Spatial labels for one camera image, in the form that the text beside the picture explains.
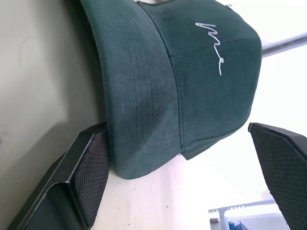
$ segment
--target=cap seam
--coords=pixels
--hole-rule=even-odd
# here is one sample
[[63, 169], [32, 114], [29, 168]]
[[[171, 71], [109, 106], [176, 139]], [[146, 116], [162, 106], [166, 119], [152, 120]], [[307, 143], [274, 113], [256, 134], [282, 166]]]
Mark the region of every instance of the cap seam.
[[[135, 72], [134, 72], [134, 70], [133, 70], [133, 65], [132, 65], [132, 60], [131, 60], [131, 54], [130, 54], [130, 51], [129, 51], [129, 50], [128, 50], [128, 53], [129, 53], [129, 57], [130, 57], [131, 70], [132, 70], [133, 81], [134, 81], [134, 89], [135, 89], [135, 93], [136, 93], [136, 83], [135, 83], [135, 82], [136, 82], [136, 80], [135, 80], [136, 74], [135, 74]], [[142, 97], [142, 91], [141, 91], [141, 100], [142, 100], [142, 105], [144, 105], [144, 103], [143, 103], [143, 97]], [[147, 140], [145, 139], [144, 133], [143, 133], [143, 121], [144, 121], [143, 115], [144, 115], [144, 112], [142, 111], [142, 139], [143, 139], [144, 143], [146, 144], [146, 146], [148, 146], [148, 147], [150, 147], [150, 148], [161, 148], [161, 147], [169, 146], [169, 144], [152, 146], [152, 145], [149, 145], [149, 144], [147, 143]], [[138, 119], [136, 118], [136, 120], [137, 120], [137, 121], [136, 121], [136, 125], [137, 125], [136, 132], [137, 132], [137, 144], [138, 144], [138, 149], [139, 149], [140, 152], [142, 152], [142, 153], [148, 155], [147, 153], [145, 153], [145, 152], [143, 152], [143, 151], [141, 150], [141, 145], [140, 145], [139, 140], [138, 140]]]
[[171, 67], [172, 67], [172, 72], [173, 72], [173, 75], [174, 75], [174, 80], [175, 80], [175, 86], [176, 86], [176, 92], [177, 92], [177, 102], [178, 102], [178, 126], [179, 126], [179, 135], [180, 135], [180, 147], [181, 147], [181, 151], [184, 151], [184, 128], [183, 128], [183, 112], [182, 112], [182, 93], [179, 92], [178, 90], [178, 86], [177, 86], [177, 78], [176, 78], [176, 75], [175, 75], [175, 71], [174, 71], [174, 65], [176, 65], [175, 63], [172, 62], [171, 60], [171, 57], [173, 56], [172, 54], [172, 51], [171, 49], [169, 48], [169, 45], [165, 39], [165, 36], [158, 24], [158, 22], [155, 20], [154, 16], [150, 13], [149, 10], [147, 10], [146, 8], [144, 8], [144, 6], [142, 5], [143, 3], [142, 2], [137, 2], [141, 7], [142, 9], [145, 11], [145, 13], [147, 13], [147, 15], [149, 16], [149, 18], [152, 20], [153, 24], [155, 25], [162, 41], [163, 41], [163, 44], [165, 46], [165, 49], [166, 49], [166, 52], [167, 52], [167, 55], [168, 55], [168, 59], [170, 61], [170, 64], [171, 64]]
[[[137, 26], [136, 26], [135, 23], [134, 23], [134, 28], [136, 28], [136, 31], [139, 33], [139, 30], [138, 30], [138, 28], [137, 28]], [[144, 48], [144, 52], [145, 52], [145, 57], [146, 57], [147, 66], [149, 66], [149, 61], [148, 61], [148, 57], [147, 57], [147, 53], [146, 53], [145, 48]], [[152, 106], [153, 106], [153, 91], [152, 91], [152, 88], [153, 88], [153, 87], [152, 87], [151, 74], [150, 74], [150, 68], [149, 68], [149, 67], [148, 67], [148, 72], [149, 72], [149, 82], [150, 82], [150, 85], [151, 85]], [[148, 93], [148, 88], [147, 88], [147, 83], [146, 83], [146, 82], [145, 82], [145, 85], [146, 85], [146, 93]], [[174, 132], [175, 132], [175, 131], [161, 131], [161, 130], [157, 129], [154, 120], [153, 120], [153, 126], [154, 126], [154, 128], [155, 128], [159, 133], [174, 133]], [[166, 138], [166, 139], [156, 139], [156, 140], [167, 140], [167, 139], [172, 139], [172, 138], [177, 138], [177, 135], [176, 135], [176, 136], [172, 136], [172, 137], [170, 137], [170, 138]]]
[[[228, 45], [228, 44], [231, 44], [231, 43], [234, 43], [234, 42], [238, 42], [238, 41], [249, 41], [249, 42], [240, 43], [237, 46], [232, 46], [232, 47], [228, 47], [228, 48], [220, 48], [219, 50], [227, 50], [227, 49], [231, 49], [233, 47], [244, 46], [246, 44], [258, 42], [255, 39], [242, 38], [242, 39], [237, 39], [237, 40], [225, 42], [225, 43], [223, 43], [223, 45], [225, 45], [225, 44]], [[175, 54], [175, 55], [171, 56], [171, 58], [174, 58], [174, 57], [177, 57], [177, 56], [181, 56], [181, 55], [191, 54], [191, 53], [198, 52], [198, 51], [201, 51], [201, 50], [205, 50], [205, 49], [208, 49], [208, 48], [212, 48], [212, 46], [206, 46], [206, 47], [202, 47], [202, 48], [199, 48], [199, 49], [196, 49], [196, 50], [192, 50], [192, 51], [188, 51], [188, 52], [185, 52], [185, 53]], [[209, 51], [207, 53], [202, 54], [202, 56], [205, 56], [207, 54], [214, 53], [214, 52], [215, 52], [214, 50], [213, 51]]]
[[[220, 50], [233, 49], [233, 48], [235, 48], [235, 47], [245, 46], [246, 44], [258, 43], [258, 42], [259, 42], [258, 39], [240, 39], [240, 40], [248, 40], [248, 41], [247, 41], [247, 42], [240, 43], [240, 44], [237, 45], [237, 46], [226, 47], [226, 48], [222, 48], [222, 49], [220, 49]], [[204, 53], [204, 54], [201, 54], [200, 56], [197, 56], [197, 57], [191, 57], [191, 56], [190, 56], [189, 58], [198, 59], [199, 57], [206, 56], [206, 55], [211, 54], [211, 53], [214, 53], [214, 52], [215, 52], [215, 51], [213, 50], [213, 51], [209, 51], [209, 52], [206, 52], [206, 53]], [[196, 141], [211, 140], [211, 139], [214, 140], [214, 139], [217, 139], [217, 138], [227, 137], [227, 136], [229, 136], [230, 134], [232, 134], [232, 133], [236, 132], [237, 130], [239, 130], [239, 129], [248, 121], [249, 116], [250, 116], [250, 112], [249, 112], [249, 115], [248, 115], [248, 117], [246, 118], [246, 120], [245, 120], [242, 124], [238, 125], [238, 127], [235, 128], [235, 129], [232, 129], [232, 130], [230, 130], [230, 131], [226, 131], [226, 132], [224, 132], [223, 134], [220, 134], [220, 135], [217, 135], [217, 136], [210, 136], [210, 137], [200, 138], [200, 139], [194, 140], [193, 142], [189, 143], [187, 146], [193, 144], [193, 143], [196, 142]]]

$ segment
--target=white background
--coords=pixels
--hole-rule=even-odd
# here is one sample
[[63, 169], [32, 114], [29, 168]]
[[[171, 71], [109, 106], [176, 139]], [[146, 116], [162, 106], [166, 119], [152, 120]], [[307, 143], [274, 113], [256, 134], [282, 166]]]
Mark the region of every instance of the white background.
[[[269, 46], [306, 33], [304, 0], [222, 1]], [[210, 208], [270, 198], [247, 131], [260, 122], [307, 135], [307, 46], [265, 58], [250, 119], [198, 157], [140, 179], [110, 173], [94, 230], [209, 229]], [[77, 134], [101, 122], [89, 63], [61, 0], [0, 0], [0, 230]]]

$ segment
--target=baseball cap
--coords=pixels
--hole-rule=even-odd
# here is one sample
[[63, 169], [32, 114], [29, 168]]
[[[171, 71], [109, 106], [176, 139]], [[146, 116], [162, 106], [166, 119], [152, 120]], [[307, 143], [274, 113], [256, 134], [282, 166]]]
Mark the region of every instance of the baseball cap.
[[116, 174], [187, 160], [246, 122], [261, 65], [257, 33], [214, 0], [81, 0], [105, 90]]

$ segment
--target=white embroidered script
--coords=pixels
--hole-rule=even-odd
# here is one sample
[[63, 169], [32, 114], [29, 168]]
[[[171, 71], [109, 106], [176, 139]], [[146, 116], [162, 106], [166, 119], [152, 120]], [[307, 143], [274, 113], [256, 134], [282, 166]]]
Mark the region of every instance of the white embroidered script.
[[217, 31], [212, 29], [212, 27], [216, 27], [216, 25], [210, 25], [210, 24], [204, 24], [204, 23], [195, 23], [195, 25], [199, 26], [199, 27], [202, 27], [202, 28], [205, 28], [205, 29], [208, 29], [210, 30], [208, 32], [208, 35], [213, 37], [217, 42], [214, 43], [213, 47], [215, 49], [215, 52], [217, 54], [217, 56], [219, 57], [219, 71], [220, 71], [220, 76], [222, 75], [222, 71], [221, 71], [221, 63], [224, 63], [224, 58], [222, 58], [219, 54], [219, 52], [217, 51], [217, 48], [216, 46], [220, 46], [221, 45], [221, 42], [219, 41], [219, 39], [217, 39], [215, 37], [215, 35], [218, 35]]

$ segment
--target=diamond pattern texture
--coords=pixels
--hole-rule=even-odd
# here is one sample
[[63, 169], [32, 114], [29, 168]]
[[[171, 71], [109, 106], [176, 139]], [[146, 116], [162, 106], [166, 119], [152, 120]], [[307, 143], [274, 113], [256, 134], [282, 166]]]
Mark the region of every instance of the diamond pattern texture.
[[92, 140], [72, 180], [72, 186], [88, 227], [94, 225], [109, 169], [106, 130], [103, 130]]
[[307, 162], [285, 136], [253, 126], [266, 184], [291, 230], [307, 230]]

